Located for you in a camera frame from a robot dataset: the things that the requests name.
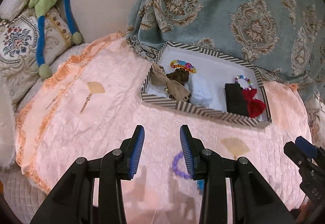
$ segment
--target red bow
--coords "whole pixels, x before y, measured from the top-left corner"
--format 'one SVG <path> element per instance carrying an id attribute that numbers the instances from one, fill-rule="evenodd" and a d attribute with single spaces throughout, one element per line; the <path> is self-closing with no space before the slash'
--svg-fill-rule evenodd
<path id="1" fill-rule="evenodd" d="M 242 89 L 242 94 L 244 96 L 244 99 L 247 100 L 248 114 L 249 117 L 251 118 L 255 118 L 259 116 L 266 108 L 266 105 L 263 101 L 253 98 L 256 95 L 256 93 L 257 93 L 257 89 L 255 88 L 252 88 L 251 90 Z"/>

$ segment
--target purple beaded bracelet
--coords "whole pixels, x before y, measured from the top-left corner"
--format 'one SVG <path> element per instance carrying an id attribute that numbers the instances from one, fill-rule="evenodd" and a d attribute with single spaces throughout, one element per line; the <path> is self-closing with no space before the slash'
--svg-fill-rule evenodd
<path id="1" fill-rule="evenodd" d="M 174 157 L 173 164 L 172 164 L 172 166 L 173 166 L 173 172 L 174 172 L 174 174 L 177 175 L 177 176 L 183 177 L 183 178 L 185 178 L 185 179 L 191 179 L 192 177 L 191 177 L 189 174 L 187 174 L 187 173 L 185 173 L 185 172 L 182 172 L 182 171 L 180 171 L 180 170 L 178 169 L 178 161 L 179 161 L 180 159 L 182 159 L 183 157 L 184 157 L 183 152 L 180 152 L 178 155 L 176 155 L 176 156 Z"/>

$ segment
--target striped box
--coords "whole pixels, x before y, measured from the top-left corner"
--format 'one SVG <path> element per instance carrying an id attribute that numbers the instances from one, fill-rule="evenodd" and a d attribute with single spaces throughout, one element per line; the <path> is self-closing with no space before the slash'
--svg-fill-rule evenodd
<path id="1" fill-rule="evenodd" d="M 259 74 L 259 71 L 257 70 L 257 68 L 254 65 L 250 64 L 249 62 L 243 61 L 241 59 L 238 59 L 238 58 L 235 58 L 232 56 L 228 56 L 226 54 L 223 54 L 223 53 L 220 53 L 220 52 L 217 52 L 214 50 L 209 50 L 206 48 L 199 48 L 199 47 L 196 47 L 193 45 L 186 45 L 186 44 L 175 43 L 175 42 L 166 42 L 164 44 L 163 48 L 159 51 L 156 58 L 154 59 L 155 63 L 158 64 L 158 62 L 161 58 L 161 55 L 164 53 L 167 46 L 191 50 L 191 51 L 199 52 L 199 53 L 204 53 L 204 54 L 207 54 L 210 56 L 215 56 L 215 57 L 218 57 L 218 58 L 221 58 L 224 60 L 228 60 L 230 62 L 247 67 L 249 69 L 252 69 L 254 71 L 258 86 L 261 90 L 261 93 L 263 96 L 263 101 L 266 104 L 265 112 L 266 112 L 267 121 L 259 121 L 255 118 L 245 117 L 245 116 L 228 113 L 228 112 L 223 112 L 223 111 L 218 111 L 218 110 L 214 110 L 214 109 L 207 109 L 207 108 L 204 108 L 201 106 L 195 106 L 189 102 L 176 101 L 176 100 L 172 100 L 170 98 L 163 98 L 163 97 L 159 97 L 157 95 L 148 94 L 148 93 L 146 93 L 146 89 L 147 89 L 147 86 L 151 79 L 152 68 L 150 69 L 150 71 L 146 77 L 146 80 L 143 83 L 142 89 L 141 89 L 141 95 L 142 95 L 143 101 L 146 101 L 146 102 L 149 102 L 152 104 L 169 107 L 172 109 L 177 109 L 179 111 L 183 111 L 183 112 L 187 112 L 187 113 L 197 114 L 197 115 L 201 115 L 204 117 L 210 117 L 212 119 L 218 119 L 218 120 L 228 121 L 228 122 L 232 122 L 232 123 L 236 123 L 236 124 L 257 127 L 257 128 L 264 128 L 272 122 L 271 113 L 270 113 L 270 109 L 269 109 L 269 103 L 268 103 L 268 99 L 267 99 L 267 96 L 265 93 L 263 82 L 262 82 L 261 76 Z"/>

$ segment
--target orange fringe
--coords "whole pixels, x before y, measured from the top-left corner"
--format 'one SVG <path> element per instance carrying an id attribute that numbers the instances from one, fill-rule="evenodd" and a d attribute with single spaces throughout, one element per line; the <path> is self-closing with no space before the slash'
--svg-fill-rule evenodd
<path id="1" fill-rule="evenodd" d="M 62 80 L 64 80 L 68 74 L 71 73 L 70 69 L 69 69 L 69 65 L 70 64 L 79 64 L 85 60 L 87 60 L 85 62 L 84 65 L 79 66 L 79 71 L 78 73 L 75 75 L 74 79 L 68 83 L 66 85 L 65 89 L 60 90 L 59 94 L 56 97 L 56 102 L 52 105 L 51 110 L 48 112 L 48 114 L 43 118 L 43 121 L 40 125 L 39 128 L 39 133 L 36 139 L 36 145 L 35 145 L 35 152 L 32 155 L 31 158 L 31 163 L 30 163 L 30 168 L 29 171 L 26 173 L 27 177 L 30 177 L 38 186 L 41 190 L 43 190 L 46 194 L 49 194 L 49 192 L 51 191 L 51 188 L 38 176 L 37 171 L 35 169 L 35 159 L 36 159 L 36 151 L 37 148 L 39 146 L 40 141 L 43 138 L 43 135 L 46 131 L 46 129 L 48 128 L 50 122 L 52 121 L 52 118 L 54 117 L 54 114 L 57 110 L 57 108 L 60 105 L 60 102 L 63 98 L 63 96 L 66 94 L 66 92 L 69 90 L 69 88 L 71 87 L 71 85 L 77 80 L 77 78 L 81 75 L 81 73 L 83 72 L 85 66 L 98 54 L 99 51 L 101 51 L 105 46 L 108 46 L 109 44 L 111 44 L 113 41 L 121 38 L 122 35 L 119 33 L 115 33 L 115 34 L 111 34 L 105 38 L 101 38 L 98 39 L 96 41 L 94 41 L 93 43 L 91 43 L 90 45 L 88 45 L 84 51 L 82 52 L 82 54 L 80 54 L 79 56 L 76 55 L 72 55 L 65 63 L 64 65 L 62 65 L 57 72 L 49 79 L 46 79 L 44 81 L 43 87 L 45 89 L 52 89 L 54 88 L 59 82 L 61 82 Z M 96 51 L 93 55 L 91 54 L 91 50 L 93 48 L 93 46 L 99 44 L 101 41 L 103 41 L 104 43 L 101 45 L 101 47 L 98 49 L 98 51 Z M 17 154 L 16 157 L 16 162 L 18 163 L 18 165 L 21 165 L 22 159 L 23 159 L 23 148 L 25 146 L 25 142 L 26 142 L 26 135 L 25 132 L 22 130 L 23 124 L 25 122 L 25 118 L 28 114 L 28 112 L 31 110 L 31 108 L 33 107 L 33 100 L 31 100 L 22 110 L 21 112 L 18 114 L 17 117 L 17 128 L 18 128 L 18 142 L 19 142 L 19 152 Z"/>
<path id="2" fill-rule="evenodd" d="M 297 83 L 288 84 L 287 87 L 290 88 L 292 90 L 292 92 L 295 92 L 300 88 Z"/>

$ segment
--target beaded bracelet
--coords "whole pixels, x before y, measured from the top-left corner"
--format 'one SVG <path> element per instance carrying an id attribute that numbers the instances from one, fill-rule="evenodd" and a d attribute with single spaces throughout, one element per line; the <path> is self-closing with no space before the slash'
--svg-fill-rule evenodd
<path id="1" fill-rule="evenodd" d="M 243 88 L 243 87 L 239 84 L 238 79 L 245 80 L 245 81 L 249 84 L 249 88 Z M 253 85 L 252 85 L 251 80 L 248 79 L 247 77 L 245 77 L 244 75 L 238 75 L 238 76 L 236 76 L 236 78 L 235 78 L 235 83 L 239 84 L 240 87 L 243 88 L 243 89 L 251 90 L 251 89 L 253 88 Z"/>
<path id="2" fill-rule="evenodd" d="M 183 177 L 185 179 L 191 179 L 191 176 L 185 172 L 182 172 L 178 169 L 178 161 L 180 159 L 182 159 L 184 157 L 184 154 L 183 152 L 180 152 L 178 155 L 176 155 L 174 157 L 174 160 L 173 160 L 173 163 L 172 163 L 172 167 L 173 167 L 173 171 L 174 171 L 174 174 L 177 175 L 177 176 L 180 176 L 180 177 Z"/>
<path id="3" fill-rule="evenodd" d="M 196 68 L 193 67 L 190 63 L 187 63 L 185 61 L 182 61 L 182 60 L 173 60 L 171 63 L 170 63 L 170 67 L 172 68 L 183 68 L 185 70 L 187 70 L 188 72 L 191 72 L 191 73 L 196 73 Z"/>

